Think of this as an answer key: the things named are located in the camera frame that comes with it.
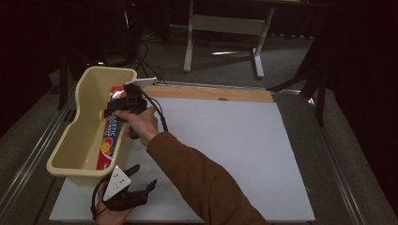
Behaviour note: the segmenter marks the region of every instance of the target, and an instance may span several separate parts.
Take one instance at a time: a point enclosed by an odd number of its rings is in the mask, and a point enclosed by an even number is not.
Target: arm
[[[155,136],[147,152],[206,224],[267,224],[228,171],[172,134]]]

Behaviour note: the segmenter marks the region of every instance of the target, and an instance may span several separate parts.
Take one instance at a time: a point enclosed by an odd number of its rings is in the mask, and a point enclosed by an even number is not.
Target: table
[[[255,66],[256,76],[259,79],[264,78],[263,65],[261,63],[260,53],[266,40],[268,29],[274,14],[275,8],[278,5],[290,4],[298,6],[311,6],[311,7],[326,7],[326,4],[314,4],[310,1],[301,0],[251,0],[247,1],[248,4],[252,3],[264,3],[270,5],[267,12],[267,17],[261,20],[250,20],[250,19],[237,19],[237,18],[226,18],[218,16],[198,15],[193,11],[194,0],[190,1],[190,16],[188,24],[188,44],[184,59],[184,71],[191,71],[192,52],[193,52],[193,30],[206,30],[242,35],[253,35],[259,36],[257,47],[253,48],[253,63]]]
[[[223,165],[269,222],[314,220],[282,118],[269,92],[171,86],[150,86],[146,92],[161,103],[169,129],[182,142],[201,149]],[[217,117],[217,126],[214,126],[214,121],[207,121],[212,116]],[[231,117],[240,123],[239,128],[228,128]],[[211,129],[208,129],[209,123],[213,124]],[[195,129],[190,129],[190,132],[183,129],[192,127]],[[230,134],[228,137],[238,138],[225,142],[225,133]],[[258,145],[258,140],[266,142],[268,148]],[[220,146],[217,141],[222,142],[224,149],[211,151],[213,146]],[[241,151],[248,146],[250,154]],[[133,141],[127,161],[130,164],[142,164],[139,173],[146,179],[158,178],[158,186],[151,192],[148,204],[134,210],[128,221],[201,222],[142,148],[138,141]],[[139,185],[140,179],[147,183],[144,177],[135,175],[132,181]],[[89,199],[92,190],[92,187],[78,187],[67,179],[51,219],[90,220]]]

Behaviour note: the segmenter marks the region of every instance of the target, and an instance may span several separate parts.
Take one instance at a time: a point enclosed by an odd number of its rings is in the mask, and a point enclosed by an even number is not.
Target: hand
[[[99,186],[99,190],[98,190],[98,198],[99,198],[99,202],[97,203],[97,224],[99,225],[122,225],[127,216],[129,215],[129,213],[131,213],[131,211],[134,208],[131,209],[127,209],[125,211],[111,211],[109,209],[106,208],[105,204],[102,202],[102,198],[103,198],[103,193],[105,192],[105,183],[102,183]]]
[[[117,116],[127,120],[136,134],[140,136],[140,141],[144,146],[157,135],[158,119],[155,117],[155,108],[149,107],[140,114],[128,113],[126,111],[116,111]],[[124,135],[130,136],[130,130],[126,129]]]

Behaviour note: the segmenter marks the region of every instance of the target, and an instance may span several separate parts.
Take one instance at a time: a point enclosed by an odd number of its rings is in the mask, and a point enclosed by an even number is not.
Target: metal rail
[[[11,210],[14,203],[17,201],[30,176],[32,175],[42,156],[48,149],[48,145],[50,144],[59,126],[63,122],[63,118],[68,113],[69,105],[73,102],[73,100],[74,88],[69,91],[69,99],[67,101],[67,104],[62,108],[61,111],[56,112],[55,116],[50,122],[50,125],[47,126],[47,128],[44,130],[36,146],[31,151],[29,157],[26,159],[20,169],[15,173],[14,178],[8,185],[8,188],[6,189],[0,200],[0,224],[4,224],[9,211]]]

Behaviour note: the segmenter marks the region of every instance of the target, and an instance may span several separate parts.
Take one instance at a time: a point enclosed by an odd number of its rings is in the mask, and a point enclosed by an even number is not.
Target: black cable
[[[99,182],[97,183],[96,187],[94,187],[93,195],[92,195],[92,197],[91,197],[91,207],[90,207],[91,214],[93,215],[92,218],[93,218],[94,220],[96,220],[97,216],[100,215],[101,213],[103,213],[103,212],[107,209],[107,207],[105,207],[104,210],[102,210],[101,212],[99,212],[99,213],[97,214],[96,198],[97,198],[97,192],[98,192],[98,190],[99,190],[99,188],[100,188],[100,185],[101,185],[102,183],[106,182],[107,180],[109,180],[110,178],[111,178],[111,174],[106,175],[105,177],[103,177],[102,179],[100,179]]]
[[[161,110],[161,113],[163,113],[163,109],[161,108],[161,104],[156,99],[154,99],[153,97],[151,97],[151,99],[158,104],[159,109]]]
[[[155,108],[155,110],[158,112],[159,116],[161,117],[161,125],[163,126],[163,130],[165,132],[168,132],[169,129],[167,127],[166,119],[164,118],[163,112],[158,108],[158,106],[152,100],[153,98],[150,97],[145,91],[143,91],[143,89],[141,89],[140,86],[138,86],[134,83],[132,83],[132,85],[134,85],[141,92],[141,94],[143,94],[146,97],[146,99],[152,104],[152,106]]]

